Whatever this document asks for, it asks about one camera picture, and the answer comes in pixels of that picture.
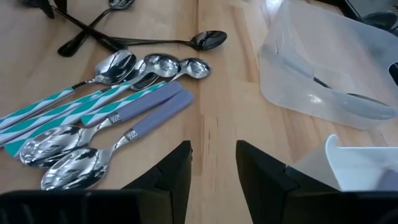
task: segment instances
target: gray spoon handle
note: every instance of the gray spoon handle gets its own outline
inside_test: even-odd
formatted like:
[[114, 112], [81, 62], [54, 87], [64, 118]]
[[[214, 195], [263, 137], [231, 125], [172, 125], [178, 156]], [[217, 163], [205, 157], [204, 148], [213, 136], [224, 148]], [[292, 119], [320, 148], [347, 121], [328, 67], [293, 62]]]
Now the gray spoon handle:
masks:
[[118, 116], [114, 123], [125, 122], [163, 102], [170, 99], [178, 92], [182, 90], [182, 86], [179, 82], [168, 83], [159, 89], [152, 91], [137, 100], [123, 106], [122, 108], [109, 115], [109, 118]]
[[193, 94], [188, 90], [182, 90], [134, 125], [130, 131], [135, 131], [133, 135], [136, 136], [136, 138], [141, 138], [167, 121], [173, 115], [186, 108], [192, 101]]

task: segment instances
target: plastic container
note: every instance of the plastic container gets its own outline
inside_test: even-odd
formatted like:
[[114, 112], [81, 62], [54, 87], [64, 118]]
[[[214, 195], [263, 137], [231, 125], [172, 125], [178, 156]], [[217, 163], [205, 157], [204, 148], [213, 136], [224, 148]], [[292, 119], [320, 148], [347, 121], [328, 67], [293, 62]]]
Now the plastic container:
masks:
[[292, 165], [340, 191], [398, 190], [398, 147], [338, 147], [332, 134]]
[[301, 1], [284, 1], [260, 52], [261, 91], [275, 105], [370, 129], [398, 115], [398, 87], [388, 71], [397, 61], [396, 36]]

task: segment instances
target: black spoon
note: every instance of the black spoon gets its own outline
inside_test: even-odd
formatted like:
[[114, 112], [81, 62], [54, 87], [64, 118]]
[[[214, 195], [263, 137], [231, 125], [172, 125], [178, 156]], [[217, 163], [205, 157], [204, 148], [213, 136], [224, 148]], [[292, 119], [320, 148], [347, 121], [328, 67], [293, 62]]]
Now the black spoon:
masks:
[[90, 27], [88, 27], [86, 24], [80, 22], [79, 20], [73, 18], [72, 16], [68, 15], [66, 12], [59, 10], [57, 7], [55, 6], [51, 6], [50, 3], [47, 0], [35, 0], [35, 3], [40, 7], [41, 10], [43, 10], [43, 12], [51, 19], [54, 19], [54, 13], [53, 10], [55, 12], [57, 12], [58, 14], [60, 14], [61, 16], [63, 16], [64, 18], [68, 19], [70, 22], [74, 23], [75, 25], [77, 25], [78, 27], [80, 27], [81, 29], [83, 29], [85, 32], [87, 32], [89, 35], [91, 35], [92, 37], [94, 37], [98, 42], [101, 43], [102, 46], [106, 47], [107, 49], [109, 49], [112, 52], [117, 52], [119, 50], [126, 50], [127, 47], [114, 40], [113, 38], [108, 37], [107, 35], [98, 32], [97, 30], [94, 30]]
[[[135, 0], [109, 0], [109, 9], [103, 11], [91, 24], [90, 27], [94, 28], [103, 17], [109, 12], [124, 10], [129, 8]], [[62, 45], [58, 49], [58, 54], [63, 57], [72, 57], [87, 39], [88, 34], [85, 31], [81, 31], [74, 39], [69, 40], [66, 44]]]
[[128, 46], [147, 44], [184, 44], [196, 50], [210, 50], [220, 46], [227, 38], [227, 34], [220, 30], [205, 31], [194, 36], [190, 41], [184, 40], [146, 40], [112, 37]]

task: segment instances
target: wood grain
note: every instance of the wood grain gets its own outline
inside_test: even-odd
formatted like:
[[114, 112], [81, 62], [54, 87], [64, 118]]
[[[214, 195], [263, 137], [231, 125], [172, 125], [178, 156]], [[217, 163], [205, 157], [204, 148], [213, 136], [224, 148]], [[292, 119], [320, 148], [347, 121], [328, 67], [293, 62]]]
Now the wood grain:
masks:
[[[69, 13], [90, 23], [107, 1], [68, 0]], [[98, 25], [106, 34], [151, 39], [187, 39], [204, 30], [223, 30], [227, 41], [208, 52], [182, 45], [131, 47], [137, 57], [165, 52], [179, 58], [200, 57], [213, 67], [204, 80], [181, 78], [195, 95], [189, 108], [144, 139], [114, 155], [98, 189], [120, 189], [159, 162], [183, 140], [193, 146], [192, 186], [187, 223], [251, 223], [235, 161], [243, 139], [291, 163], [336, 133], [344, 146], [396, 146], [398, 121], [358, 131], [265, 100], [259, 86], [258, 53], [282, 0], [137, 0], [126, 11], [112, 12]], [[310, 4], [339, 13], [315, 1]], [[94, 66], [109, 53], [88, 39], [72, 58], [57, 49], [79, 29], [17, 1], [0, 2], [0, 115], [27, 106], [62, 88], [92, 78]], [[80, 90], [80, 96], [103, 86]], [[92, 146], [112, 145], [144, 115], [99, 133]], [[37, 189], [43, 170], [24, 167], [0, 150], [0, 192]]]

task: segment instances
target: wooden table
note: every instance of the wooden table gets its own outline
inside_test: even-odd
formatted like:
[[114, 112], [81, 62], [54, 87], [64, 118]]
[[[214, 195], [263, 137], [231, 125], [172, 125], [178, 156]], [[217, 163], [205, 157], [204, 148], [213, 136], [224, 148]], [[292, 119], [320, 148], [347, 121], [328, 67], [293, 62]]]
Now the wooden table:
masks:
[[[159, 162], [183, 140], [193, 147], [192, 186], [187, 223], [250, 223], [235, 161], [236, 140], [291, 163], [336, 133], [344, 146], [396, 146], [398, 122], [358, 131], [279, 108], [261, 95], [259, 49], [282, 0], [137, 0], [126, 11], [112, 12], [98, 29], [121, 37], [187, 39], [204, 30], [223, 30], [227, 41], [217, 49], [196, 52], [182, 45], [131, 47], [139, 58], [165, 52], [179, 58], [200, 57], [213, 74], [204, 80], [181, 78], [195, 102], [144, 139], [114, 155], [97, 189], [120, 189]], [[90, 23], [107, 1], [69, 0], [69, 13]], [[332, 11], [334, 7], [322, 4]], [[0, 2], [0, 115], [92, 78], [94, 66], [109, 52], [89, 39], [71, 58], [57, 49], [80, 30], [59, 16], [50, 20], [16, 0]], [[87, 94], [101, 85], [79, 90]], [[94, 147], [108, 147], [142, 118], [95, 137]], [[0, 192], [37, 189], [44, 170], [24, 167], [0, 151]]]

